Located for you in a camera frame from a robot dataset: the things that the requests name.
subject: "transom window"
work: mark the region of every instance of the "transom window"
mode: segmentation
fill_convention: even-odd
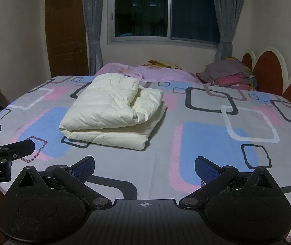
[[[220,41],[213,0],[108,0],[108,4],[110,42]]]

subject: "white rounded square outline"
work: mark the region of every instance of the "white rounded square outline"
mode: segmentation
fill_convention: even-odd
[[[269,127],[272,129],[272,133],[273,133],[274,137],[271,139],[239,136],[238,134],[236,134],[233,131],[231,123],[230,123],[228,115],[227,115],[227,111],[226,111],[226,109],[232,109],[232,107],[226,106],[226,105],[221,105],[220,109],[221,109],[221,113],[222,113],[222,116],[223,116],[225,124],[226,124],[227,132],[231,138],[233,138],[237,141],[250,141],[250,142],[259,142],[259,143],[279,143],[280,142],[280,138],[279,138],[279,135],[278,135],[275,127],[273,127],[271,121],[265,115],[264,112],[262,112],[260,110],[255,110],[255,109],[247,109],[247,108],[239,108],[239,107],[237,108],[238,110],[255,111],[255,112],[261,114],[263,116],[263,118],[265,119],[265,121],[267,122],[267,124],[269,125]]]
[[[32,108],[36,103],[42,101],[45,96],[47,96],[50,93],[54,92],[54,89],[52,89],[52,88],[39,88],[38,90],[46,90],[46,91],[48,91],[48,93],[45,94],[42,97],[39,97],[36,101],[34,101],[33,103],[31,103],[28,107],[22,107],[22,106],[16,106],[16,105],[8,105],[8,107],[9,108],[13,108],[13,109],[28,110],[28,109]]]

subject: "folded white comforter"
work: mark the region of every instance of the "folded white comforter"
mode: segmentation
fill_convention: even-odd
[[[167,108],[162,96],[138,79],[99,75],[70,107],[59,130],[72,140],[142,150]]]

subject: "patterned bedsheet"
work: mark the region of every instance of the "patterned bedsheet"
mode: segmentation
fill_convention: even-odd
[[[179,201],[204,185],[194,170],[195,159],[204,156],[243,172],[267,167],[291,203],[291,104],[284,98],[195,83],[141,83],[163,90],[168,109],[145,150],[135,151],[70,141],[59,132],[66,111],[92,80],[53,78],[1,111],[0,145],[25,139],[36,145],[32,155],[12,163],[13,180],[25,166],[44,171],[92,155],[95,172],[86,185],[112,201]],[[0,183],[0,190],[10,186]]]

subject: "door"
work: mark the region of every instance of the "door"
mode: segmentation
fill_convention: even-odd
[[[45,0],[51,76],[89,75],[82,0]]]

